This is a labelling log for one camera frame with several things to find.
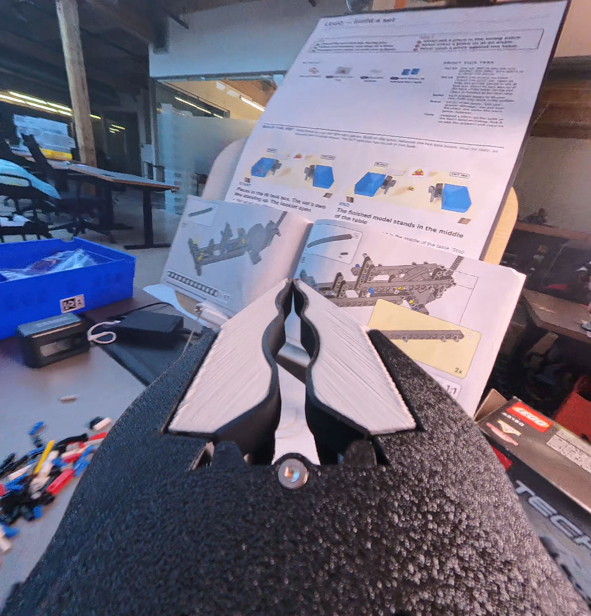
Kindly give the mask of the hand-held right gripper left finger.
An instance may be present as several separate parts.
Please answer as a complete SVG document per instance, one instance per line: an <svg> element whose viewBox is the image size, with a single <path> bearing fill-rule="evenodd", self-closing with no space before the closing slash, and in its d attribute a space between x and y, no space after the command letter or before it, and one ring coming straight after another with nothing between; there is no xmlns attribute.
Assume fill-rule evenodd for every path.
<svg viewBox="0 0 591 616"><path fill-rule="evenodd" d="M286 341L292 280L279 282L220 328L167 422L167 433L234 442L270 464L281 418L276 356Z"/></svg>

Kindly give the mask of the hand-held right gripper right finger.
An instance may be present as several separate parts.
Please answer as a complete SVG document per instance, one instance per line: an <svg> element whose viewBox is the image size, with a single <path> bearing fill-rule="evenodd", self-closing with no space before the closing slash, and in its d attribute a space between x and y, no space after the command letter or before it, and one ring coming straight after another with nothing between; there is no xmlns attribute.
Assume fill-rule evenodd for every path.
<svg viewBox="0 0 591 616"><path fill-rule="evenodd" d="M415 430L403 399L369 330L304 282L293 282L305 373L305 416L320 463L339 463L354 442L374 462L377 437Z"/></svg>

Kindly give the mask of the grey desk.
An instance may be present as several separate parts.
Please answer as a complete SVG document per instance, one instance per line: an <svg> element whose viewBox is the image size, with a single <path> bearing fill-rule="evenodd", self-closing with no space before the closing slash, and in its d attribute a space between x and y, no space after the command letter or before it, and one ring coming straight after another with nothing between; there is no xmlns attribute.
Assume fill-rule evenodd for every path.
<svg viewBox="0 0 591 616"><path fill-rule="evenodd" d="M116 421L146 386L99 345L43 368L29 368L15 337L0 340L0 463L11 453L30 450L33 424L46 423L46 441L80 434L96 416ZM76 402L59 402L74 394ZM29 575L50 543L78 481L60 493L39 520L18 522L20 533L0 565L0 610L14 584Z"/></svg>

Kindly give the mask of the black power brick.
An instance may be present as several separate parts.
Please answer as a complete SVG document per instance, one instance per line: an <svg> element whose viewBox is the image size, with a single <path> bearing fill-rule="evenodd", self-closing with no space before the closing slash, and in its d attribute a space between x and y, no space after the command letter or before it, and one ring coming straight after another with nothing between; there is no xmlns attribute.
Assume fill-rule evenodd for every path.
<svg viewBox="0 0 591 616"><path fill-rule="evenodd" d="M141 346L169 348L178 343L184 328L182 316L152 311L136 311L112 326L118 341Z"/></svg>

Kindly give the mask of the black flat case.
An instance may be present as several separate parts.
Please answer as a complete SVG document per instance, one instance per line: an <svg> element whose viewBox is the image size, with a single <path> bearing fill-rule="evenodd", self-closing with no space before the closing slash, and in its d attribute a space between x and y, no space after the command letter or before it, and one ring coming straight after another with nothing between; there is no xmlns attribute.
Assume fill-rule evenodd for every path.
<svg viewBox="0 0 591 616"><path fill-rule="evenodd" d="M89 323L94 325L100 322L118 320L120 316L128 312L142 311L166 313L182 317L184 329L190 329L195 332L189 343L187 343L187 335L180 335L178 341L173 346L148 346L144 343L128 341L116 341L107 345L99 345L100 348L105 350L110 357L132 373L140 382L149 385L182 356L186 346L193 346L199 341L204 326L198 323L196 319L180 312L176 308L174 300L171 300L169 303L163 303L141 289L135 289L131 298L105 305L98 309L86 310L84 317Z"/></svg>

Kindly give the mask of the black adapter box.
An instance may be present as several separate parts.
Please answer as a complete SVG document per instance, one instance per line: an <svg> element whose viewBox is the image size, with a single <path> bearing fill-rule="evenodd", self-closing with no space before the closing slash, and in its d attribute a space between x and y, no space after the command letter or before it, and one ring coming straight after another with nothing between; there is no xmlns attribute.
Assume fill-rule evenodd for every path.
<svg viewBox="0 0 591 616"><path fill-rule="evenodd" d="M23 363L42 368L89 351L88 323L84 318L65 313L16 328Z"/></svg>

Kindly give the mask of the toy truck set box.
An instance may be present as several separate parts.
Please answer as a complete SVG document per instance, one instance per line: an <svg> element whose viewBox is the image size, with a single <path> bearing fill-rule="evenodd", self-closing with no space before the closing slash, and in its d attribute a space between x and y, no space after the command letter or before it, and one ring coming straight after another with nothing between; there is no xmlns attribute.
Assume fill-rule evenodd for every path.
<svg viewBox="0 0 591 616"><path fill-rule="evenodd" d="M474 416L533 531L591 609L591 444L492 389Z"/></svg>

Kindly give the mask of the blue plastic bin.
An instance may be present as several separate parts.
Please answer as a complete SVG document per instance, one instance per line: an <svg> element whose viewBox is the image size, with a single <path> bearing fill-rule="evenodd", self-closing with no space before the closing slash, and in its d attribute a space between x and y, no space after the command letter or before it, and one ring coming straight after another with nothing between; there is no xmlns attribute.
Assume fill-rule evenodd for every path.
<svg viewBox="0 0 591 616"><path fill-rule="evenodd" d="M19 269L63 251L84 250L95 264L7 281L0 275L0 340L24 323L81 313L132 297L135 256L75 238L0 243L0 270Z"/></svg>

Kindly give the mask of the pile of assorted small bricks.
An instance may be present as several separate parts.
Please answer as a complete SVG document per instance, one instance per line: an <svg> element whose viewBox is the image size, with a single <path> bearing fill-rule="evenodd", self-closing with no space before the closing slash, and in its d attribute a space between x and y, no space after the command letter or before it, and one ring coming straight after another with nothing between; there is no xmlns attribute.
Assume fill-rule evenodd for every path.
<svg viewBox="0 0 591 616"><path fill-rule="evenodd" d="M86 471L113 425L96 416L85 431L58 440L44 440L46 423L28 431L30 450L9 454L0 463L0 565L20 533L18 522L39 520L46 508Z"/></svg>

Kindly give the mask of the wooden table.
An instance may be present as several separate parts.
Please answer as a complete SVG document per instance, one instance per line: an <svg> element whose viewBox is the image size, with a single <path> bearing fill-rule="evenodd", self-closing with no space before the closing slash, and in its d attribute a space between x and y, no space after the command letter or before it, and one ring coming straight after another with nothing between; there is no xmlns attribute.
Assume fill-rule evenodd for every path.
<svg viewBox="0 0 591 616"><path fill-rule="evenodd" d="M114 230L131 230L131 227L122 226L115 223L114 208L112 200L112 191L114 186L132 186L142 191L142 213L143 213L143 242L141 244L125 245L126 250L147 250L147 249L162 249L170 248L170 243L155 243L154 227L153 227L153 208L152 197L153 193L166 192L168 190L177 192L179 187L174 184L160 182L153 179L147 179L141 176L116 173L106 171L97 167L83 165L81 163L69 163L66 166L66 171L69 174L77 174L77 179L83 177L83 182L94 182L96 186L104 189L107 199L107 231Z"/></svg>
<svg viewBox="0 0 591 616"><path fill-rule="evenodd" d="M564 243L589 243L591 241L591 234L586 232L521 221L515 223L514 229L510 235L510 241L521 238L525 234L550 237L561 240Z"/></svg>
<svg viewBox="0 0 591 616"><path fill-rule="evenodd" d="M529 289L522 290L525 308L533 323L561 337L591 345L591 337L582 328L590 320L587 307Z"/></svg>

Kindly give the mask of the clear plastic bags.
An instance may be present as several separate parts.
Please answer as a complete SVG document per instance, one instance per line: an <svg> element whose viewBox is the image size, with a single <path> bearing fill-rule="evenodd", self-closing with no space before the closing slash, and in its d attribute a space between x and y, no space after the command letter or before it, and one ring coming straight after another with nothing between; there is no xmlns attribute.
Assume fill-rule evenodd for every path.
<svg viewBox="0 0 591 616"><path fill-rule="evenodd" d="M6 281L24 280L99 265L93 255L83 249L56 252L28 266L0 269Z"/></svg>

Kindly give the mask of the red plastic crate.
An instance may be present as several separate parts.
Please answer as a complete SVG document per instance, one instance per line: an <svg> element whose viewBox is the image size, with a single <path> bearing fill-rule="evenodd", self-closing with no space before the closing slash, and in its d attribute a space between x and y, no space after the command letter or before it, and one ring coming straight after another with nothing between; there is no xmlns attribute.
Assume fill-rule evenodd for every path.
<svg viewBox="0 0 591 616"><path fill-rule="evenodd" d="M576 381L553 419L591 443L591 376L585 374Z"/></svg>

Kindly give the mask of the printed instruction sheet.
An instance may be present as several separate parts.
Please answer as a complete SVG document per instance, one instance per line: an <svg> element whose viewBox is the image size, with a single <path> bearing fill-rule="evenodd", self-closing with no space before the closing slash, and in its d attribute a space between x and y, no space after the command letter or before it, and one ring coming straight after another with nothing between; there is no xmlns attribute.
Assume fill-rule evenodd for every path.
<svg viewBox="0 0 591 616"><path fill-rule="evenodd" d="M568 10L321 19L247 138L226 200L481 258Z"/></svg>

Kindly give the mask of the wooden post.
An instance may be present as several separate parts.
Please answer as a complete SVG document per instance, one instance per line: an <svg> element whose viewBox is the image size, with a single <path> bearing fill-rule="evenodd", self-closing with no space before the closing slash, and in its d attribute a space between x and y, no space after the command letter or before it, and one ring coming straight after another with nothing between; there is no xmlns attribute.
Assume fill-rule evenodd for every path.
<svg viewBox="0 0 591 616"><path fill-rule="evenodd" d="M68 79L79 159L83 165L97 165L95 140L84 64L79 12L76 1L55 1L61 45Z"/></svg>

